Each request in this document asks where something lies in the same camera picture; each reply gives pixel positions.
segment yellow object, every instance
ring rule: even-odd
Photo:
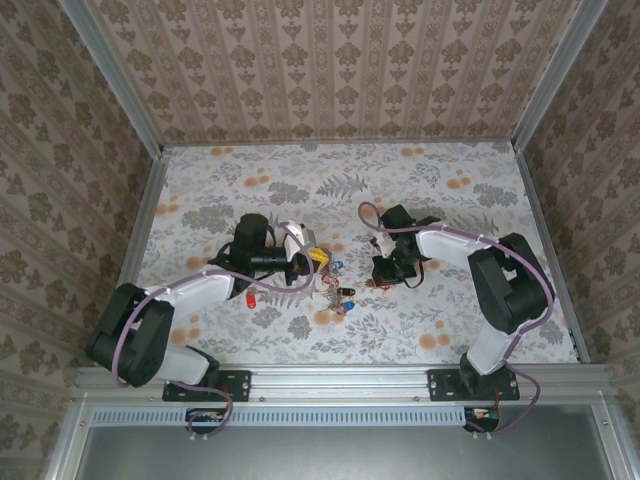
[[[329,263],[329,255],[324,253],[324,251],[321,248],[313,247],[311,250],[309,250],[309,255],[311,256],[312,260],[315,260],[316,262],[320,262],[320,265],[318,266],[318,271],[322,270]]]

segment mounting plate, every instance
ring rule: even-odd
[[[439,368],[427,371],[429,397],[432,402],[495,401],[496,390],[500,395],[500,401],[520,400],[516,375],[506,368],[492,373],[492,387],[476,395],[471,395],[462,385],[459,372],[459,368]]]
[[[243,403],[249,401],[251,393],[251,371],[250,370],[220,370],[218,372],[218,382],[214,388],[222,389],[226,387],[231,399],[234,402]],[[165,383],[162,391],[162,400],[165,402],[215,402],[223,401],[217,395],[207,392],[194,392],[185,390],[173,383]]]

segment floral wallpaper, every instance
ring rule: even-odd
[[[507,138],[578,0],[87,0],[167,144]]]
[[[55,1],[0,2],[0,478],[39,478],[150,159]]]
[[[225,363],[457,363],[484,322],[470,274],[431,260],[415,290],[366,287],[376,250],[369,243],[372,231],[357,216],[364,200],[382,211],[401,203],[418,219],[435,215],[478,234],[520,232],[546,269],[507,142],[176,147],[139,283],[160,285],[193,274],[232,238],[245,213],[260,213],[272,225],[292,219],[344,263],[338,279],[356,289],[355,308],[346,315],[327,310],[318,276],[297,294],[258,292],[254,310],[243,294],[176,318],[172,342]],[[373,209],[364,214],[373,218]],[[278,242],[282,238],[277,231]],[[272,278],[284,285],[282,274]],[[513,358],[576,361],[559,305]]]
[[[640,4],[610,1],[526,147],[592,360],[640,446]]]

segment patterned floor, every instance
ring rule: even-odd
[[[139,283],[192,274],[231,239],[244,213],[261,213],[273,225],[292,219],[344,262],[340,282],[356,288],[355,309],[326,311],[317,286],[262,294],[255,310],[242,295],[174,319],[172,342],[225,363],[458,362],[484,321],[468,273],[432,260],[415,290],[365,288],[376,252],[357,217],[364,200],[381,209],[401,203],[415,218],[435,215],[474,233],[522,233],[547,268],[506,142],[186,147],[172,152]],[[272,278],[284,285],[282,276]],[[513,361],[575,362],[565,325],[556,305],[552,321],[525,337]]]

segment robotic arm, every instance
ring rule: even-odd
[[[235,229],[228,255],[220,255],[209,263],[216,267],[203,269],[201,275],[188,277],[166,288],[141,310],[127,332],[122,348],[117,344],[134,309],[151,292],[163,287],[140,288],[131,283],[118,287],[107,305],[86,347],[87,356],[111,370],[118,356],[120,378],[134,387],[151,379],[178,381],[188,385],[215,386],[219,362],[192,347],[168,345],[173,318],[185,318],[210,303],[222,302],[239,295],[257,272],[284,272],[287,285],[299,275],[313,275],[322,268],[322,252],[316,252],[311,271],[300,252],[314,248],[313,232],[303,225],[289,222],[283,246],[265,246],[268,221],[258,214],[244,215]],[[247,280],[235,278],[232,273]]]
[[[416,222],[404,207],[397,205],[382,215],[381,222],[385,229],[394,230],[426,226],[439,219],[427,217]],[[460,380],[471,397],[484,390],[493,393],[492,377],[504,370],[514,340],[548,306],[541,284],[522,263],[498,248],[461,238],[444,228],[389,236],[395,241],[395,248],[390,251],[389,243],[381,240],[378,243],[386,245],[381,248],[383,255],[373,258],[373,282],[378,286],[415,277],[415,263],[429,259],[443,260],[471,272],[486,322],[474,345],[461,358]],[[498,242],[526,259],[541,274],[553,297],[551,284],[525,238],[512,233]]]

